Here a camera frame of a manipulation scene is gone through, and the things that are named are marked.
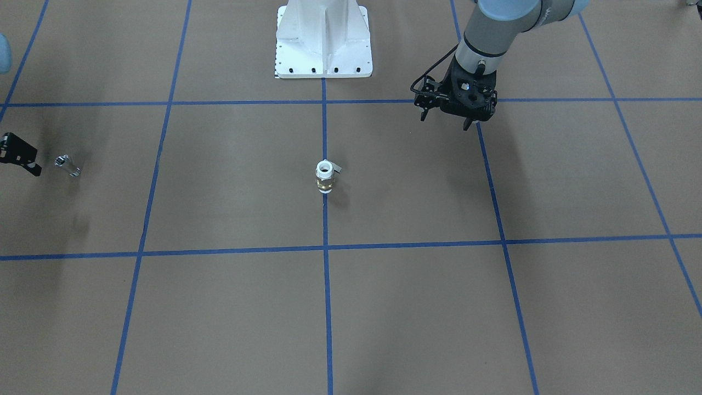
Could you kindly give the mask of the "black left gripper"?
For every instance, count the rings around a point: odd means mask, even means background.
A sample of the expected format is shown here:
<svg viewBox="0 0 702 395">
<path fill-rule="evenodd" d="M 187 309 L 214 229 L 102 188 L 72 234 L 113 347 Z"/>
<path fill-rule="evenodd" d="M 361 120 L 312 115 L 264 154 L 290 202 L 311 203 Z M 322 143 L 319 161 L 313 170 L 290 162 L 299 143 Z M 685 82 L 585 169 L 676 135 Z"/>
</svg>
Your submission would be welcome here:
<svg viewBox="0 0 702 395">
<path fill-rule="evenodd" d="M 442 80 L 442 92 L 448 100 L 442 102 L 442 112 L 464 117 L 463 130 L 469 130 L 475 120 L 489 120 L 497 104 L 497 72 L 473 74 L 452 58 Z"/>
</svg>

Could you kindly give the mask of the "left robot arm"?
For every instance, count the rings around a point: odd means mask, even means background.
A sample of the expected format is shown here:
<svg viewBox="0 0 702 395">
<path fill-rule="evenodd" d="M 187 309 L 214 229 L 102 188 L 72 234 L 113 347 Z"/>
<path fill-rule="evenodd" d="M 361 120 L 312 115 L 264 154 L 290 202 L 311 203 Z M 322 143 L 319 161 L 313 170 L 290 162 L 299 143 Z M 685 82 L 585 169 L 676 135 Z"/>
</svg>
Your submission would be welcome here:
<svg viewBox="0 0 702 395">
<path fill-rule="evenodd" d="M 464 118 L 463 130 L 490 120 L 496 110 L 497 70 L 516 39 L 542 25 L 566 20 L 588 1 L 478 1 L 441 82 L 448 97 L 441 111 Z"/>
</svg>

